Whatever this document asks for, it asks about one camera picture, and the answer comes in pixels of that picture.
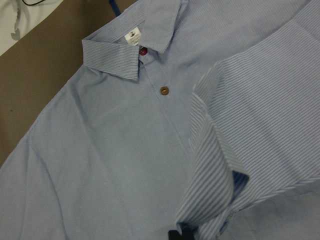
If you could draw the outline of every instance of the red button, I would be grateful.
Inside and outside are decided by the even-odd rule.
[[[146,48],[146,47],[141,48],[139,53],[141,56],[146,55],[148,53],[148,48]]]

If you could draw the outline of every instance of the white surface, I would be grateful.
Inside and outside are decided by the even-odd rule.
[[[20,1],[20,23],[18,25],[20,38],[41,23],[63,0],[46,0],[35,6],[27,6]],[[28,4],[36,0],[25,0]],[[17,41],[13,40],[11,33],[15,32],[17,19],[17,3],[15,0],[0,0],[0,55],[7,51]]]

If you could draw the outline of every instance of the fabric fold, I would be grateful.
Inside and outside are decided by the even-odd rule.
[[[249,181],[249,174],[210,115],[219,82],[219,65],[216,64],[193,88],[189,140],[191,172],[176,215],[178,229],[194,230],[217,217]]]

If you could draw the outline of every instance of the black cable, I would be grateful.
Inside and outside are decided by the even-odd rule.
[[[35,6],[35,5],[40,4],[40,3],[44,2],[44,1],[45,0],[40,0],[40,1],[37,1],[36,3],[29,4],[29,3],[26,3],[25,0],[22,0],[22,2],[27,6]]]

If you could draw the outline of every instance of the wooden button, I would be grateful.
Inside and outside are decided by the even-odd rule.
[[[169,88],[168,88],[167,86],[161,87],[160,93],[161,93],[162,95],[167,95],[167,94],[169,93]]]

